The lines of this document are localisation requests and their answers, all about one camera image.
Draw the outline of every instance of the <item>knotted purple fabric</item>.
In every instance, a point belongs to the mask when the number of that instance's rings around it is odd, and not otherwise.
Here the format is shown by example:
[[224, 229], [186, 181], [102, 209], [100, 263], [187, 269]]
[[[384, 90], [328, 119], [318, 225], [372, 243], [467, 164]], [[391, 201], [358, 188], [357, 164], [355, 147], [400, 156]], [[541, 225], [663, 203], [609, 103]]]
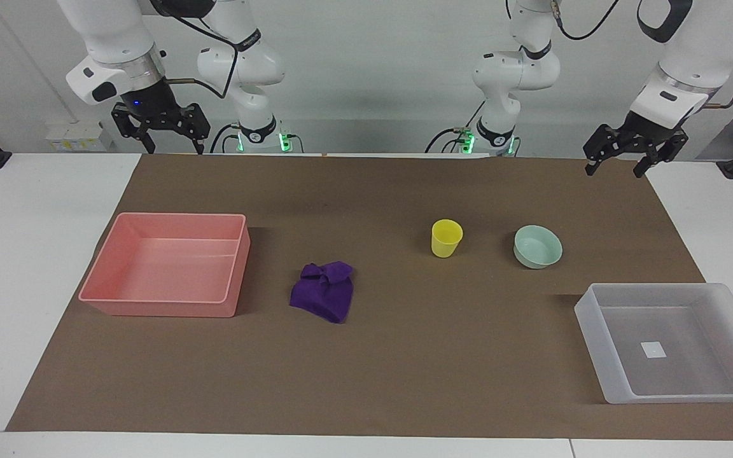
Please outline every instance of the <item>knotted purple fabric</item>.
[[347, 318], [353, 298], [353, 281], [349, 278], [353, 268], [347, 263], [329, 263], [323, 266], [308, 264], [302, 269], [293, 292], [290, 305], [340, 324]]

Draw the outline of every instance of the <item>pink plastic bin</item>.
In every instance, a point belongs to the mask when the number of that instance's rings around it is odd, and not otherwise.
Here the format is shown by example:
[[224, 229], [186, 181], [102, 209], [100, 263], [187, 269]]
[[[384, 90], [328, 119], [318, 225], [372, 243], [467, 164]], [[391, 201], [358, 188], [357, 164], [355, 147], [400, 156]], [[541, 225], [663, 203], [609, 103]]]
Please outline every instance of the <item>pink plastic bin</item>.
[[241, 214], [123, 212], [78, 298], [110, 315], [230, 317], [250, 245]]

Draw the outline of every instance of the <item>plastic container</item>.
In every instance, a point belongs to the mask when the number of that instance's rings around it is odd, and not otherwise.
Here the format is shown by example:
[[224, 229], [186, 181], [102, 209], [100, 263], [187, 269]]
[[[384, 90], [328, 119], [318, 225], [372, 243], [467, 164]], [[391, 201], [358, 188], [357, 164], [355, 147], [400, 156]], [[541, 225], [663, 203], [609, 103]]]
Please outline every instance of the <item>plastic container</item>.
[[523, 266], [544, 269], [562, 257], [562, 243], [542, 226], [524, 226], [514, 237], [514, 256]]
[[593, 284], [576, 316], [607, 402], [733, 402], [725, 285]]
[[123, 212], [78, 298], [110, 315], [230, 317], [250, 244], [241, 214]]
[[448, 258], [454, 254], [462, 239], [463, 227], [457, 221], [441, 219], [431, 226], [431, 252], [437, 258]]

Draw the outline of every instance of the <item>mint green bowl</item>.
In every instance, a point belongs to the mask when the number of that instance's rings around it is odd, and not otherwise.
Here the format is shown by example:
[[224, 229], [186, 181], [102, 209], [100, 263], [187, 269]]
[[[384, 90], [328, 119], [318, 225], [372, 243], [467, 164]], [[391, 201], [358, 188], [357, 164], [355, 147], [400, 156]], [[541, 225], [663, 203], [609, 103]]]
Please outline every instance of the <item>mint green bowl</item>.
[[562, 257], [562, 243], [542, 226], [525, 226], [514, 237], [514, 255], [525, 267], [544, 269]]

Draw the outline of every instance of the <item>white square label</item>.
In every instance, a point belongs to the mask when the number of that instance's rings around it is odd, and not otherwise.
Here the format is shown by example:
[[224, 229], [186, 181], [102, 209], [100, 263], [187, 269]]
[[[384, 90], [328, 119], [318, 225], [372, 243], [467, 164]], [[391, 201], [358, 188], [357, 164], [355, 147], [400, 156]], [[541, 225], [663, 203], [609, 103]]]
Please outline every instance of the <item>white square label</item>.
[[648, 357], [649, 359], [655, 359], [656, 357], [666, 357], [666, 351], [664, 351], [664, 348], [660, 345], [660, 342], [641, 342], [641, 348], [643, 348], [643, 353], [646, 354], [646, 357]]

